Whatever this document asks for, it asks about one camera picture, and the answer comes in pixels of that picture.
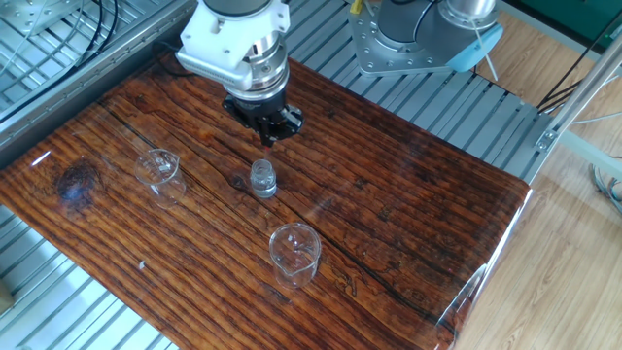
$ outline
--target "small glass bottle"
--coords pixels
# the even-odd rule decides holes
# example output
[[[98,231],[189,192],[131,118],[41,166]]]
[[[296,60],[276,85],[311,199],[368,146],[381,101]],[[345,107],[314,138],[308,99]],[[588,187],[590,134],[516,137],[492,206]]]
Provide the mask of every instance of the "small glass bottle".
[[[276,173],[269,161],[260,159],[253,163],[251,186],[260,198],[269,198],[276,193]]]

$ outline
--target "metal mounting plate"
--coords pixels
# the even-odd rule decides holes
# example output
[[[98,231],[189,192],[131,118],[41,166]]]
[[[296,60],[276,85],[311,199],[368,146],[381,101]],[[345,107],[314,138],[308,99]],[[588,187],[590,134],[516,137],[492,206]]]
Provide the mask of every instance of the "metal mounting plate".
[[[371,14],[366,6],[363,6],[358,15],[349,14],[357,61],[363,75],[386,77],[452,71],[444,64],[435,63],[426,50],[398,52],[381,44],[379,41],[381,33],[378,30],[380,1],[370,1],[369,5],[374,14]]]

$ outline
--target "glass beaker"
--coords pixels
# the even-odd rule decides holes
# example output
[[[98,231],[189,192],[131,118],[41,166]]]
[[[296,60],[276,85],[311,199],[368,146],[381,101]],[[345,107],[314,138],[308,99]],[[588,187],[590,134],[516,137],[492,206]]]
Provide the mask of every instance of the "glass beaker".
[[[300,288],[313,279],[322,251],[320,236],[300,223],[279,227],[270,237],[270,258],[276,280],[287,288]]]
[[[150,150],[136,159],[136,178],[149,186],[155,203],[161,208],[172,207],[186,192],[179,160],[179,156],[162,149]]]

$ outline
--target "light wood floor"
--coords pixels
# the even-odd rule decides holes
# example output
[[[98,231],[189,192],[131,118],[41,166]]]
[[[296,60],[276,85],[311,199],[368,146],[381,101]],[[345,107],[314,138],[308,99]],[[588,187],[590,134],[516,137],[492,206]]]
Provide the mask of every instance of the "light wood floor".
[[[578,53],[503,14],[492,53],[498,84],[537,104]],[[563,87],[581,78],[586,61]],[[484,63],[481,72],[492,79]],[[622,111],[622,79],[599,92],[580,119]],[[622,155],[622,117],[571,130]],[[556,148],[457,349],[622,349],[622,215],[597,193],[588,163]]]

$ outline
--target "wooden tabletop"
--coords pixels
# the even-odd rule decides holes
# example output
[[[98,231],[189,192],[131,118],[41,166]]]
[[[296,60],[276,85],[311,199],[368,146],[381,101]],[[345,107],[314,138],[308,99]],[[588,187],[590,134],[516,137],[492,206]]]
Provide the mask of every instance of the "wooden tabletop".
[[[529,187],[291,68],[306,124],[268,155],[270,199],[250,189],[264,151],[221,107],[223,88],[151,66],[0,172],[0,202],[183,349],[447,347],[459,327],[446,309]],[[179,155],[188,183],[168,210],[134,177],[153,148]],[[267,249],[292,222],[323,245],[299,290],[276,282]]]

